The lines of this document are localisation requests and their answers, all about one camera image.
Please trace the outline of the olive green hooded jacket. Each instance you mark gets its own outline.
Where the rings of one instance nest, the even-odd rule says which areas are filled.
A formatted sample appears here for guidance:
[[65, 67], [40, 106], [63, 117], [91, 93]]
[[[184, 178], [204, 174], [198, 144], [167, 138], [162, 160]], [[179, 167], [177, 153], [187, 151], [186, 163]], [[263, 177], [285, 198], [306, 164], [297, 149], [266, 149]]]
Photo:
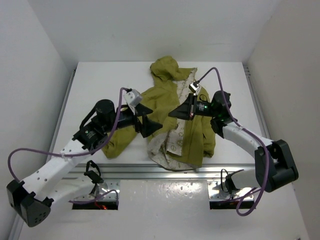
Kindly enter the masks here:
[[167, 170], [192, 170], [202, 167], [203, 158], [211, 158], [216, 146], [210, 117], [196, 115], [181, 120], [168, 114], [191, 93], [197, 68], [180, 68], [171, 56], [150, 65], [154, 86], [141, 93], [141, 104], [152, 109], [148, 115], [162, 128], [147, 137], [148, 157]]

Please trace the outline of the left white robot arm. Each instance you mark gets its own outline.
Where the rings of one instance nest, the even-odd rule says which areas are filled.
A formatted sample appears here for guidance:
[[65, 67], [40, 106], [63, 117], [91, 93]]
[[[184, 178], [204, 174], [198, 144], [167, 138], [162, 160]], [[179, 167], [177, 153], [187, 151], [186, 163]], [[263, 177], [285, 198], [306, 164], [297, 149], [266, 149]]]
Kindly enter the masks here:
[[148, 118], [152, 112], [139, 102], [115, 108], [111, 100], [99, 100], [59, 153], [50, 153], [52, 158], [41, 168], [22, 180], [15, 177], [6, 186], [11, 207], [32, 228], [43, 222], [53, 207], [92, 192], [104, 182], [93, 170], [86, 170], [70, 183], [62, 179], [104, 147], [115, 130], [132, 126], [146, 138], [161, 129], [161, 123]]

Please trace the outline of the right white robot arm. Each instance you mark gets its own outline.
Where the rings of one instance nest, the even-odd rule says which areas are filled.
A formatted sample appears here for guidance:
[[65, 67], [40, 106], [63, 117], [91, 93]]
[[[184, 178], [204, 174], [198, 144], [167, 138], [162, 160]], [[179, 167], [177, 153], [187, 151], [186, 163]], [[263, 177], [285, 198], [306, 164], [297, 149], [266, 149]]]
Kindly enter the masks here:
[[217, 91], [211, 102], [199, 100], [190, 93], [187, 99], [168, 115], [181, 120], [195, 116], [210, 117], [212, 130], [221, 138], [231, 141], [254, 158], [253, 170], [239, 170], [228, 174], [224, 186], [229, 194], [243, 188], [259, 188], [271, 193], [299, 178], [293, 155], [287, 142], [257, 136], [232, 119], [230, 94]]

